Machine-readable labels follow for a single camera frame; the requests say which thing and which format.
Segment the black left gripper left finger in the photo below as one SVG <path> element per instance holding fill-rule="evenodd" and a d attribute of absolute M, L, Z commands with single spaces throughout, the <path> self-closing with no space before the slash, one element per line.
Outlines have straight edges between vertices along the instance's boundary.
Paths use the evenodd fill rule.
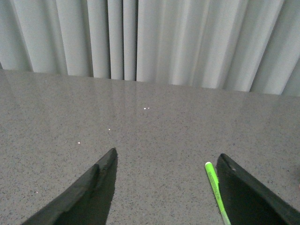
<path fill-rule="evenodd" d="M 25 225 L 104 225 L 115 191 L 117 151 L 110 149 Z"/>

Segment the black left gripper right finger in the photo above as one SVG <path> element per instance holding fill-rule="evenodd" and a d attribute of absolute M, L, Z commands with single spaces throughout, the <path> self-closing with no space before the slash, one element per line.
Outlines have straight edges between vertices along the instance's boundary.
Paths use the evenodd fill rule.
<path fill-rule="evenodd" d="M 232 225 L 298 225 L 300 212 L 228 155 L 217 160 L 219 190 Z"/>

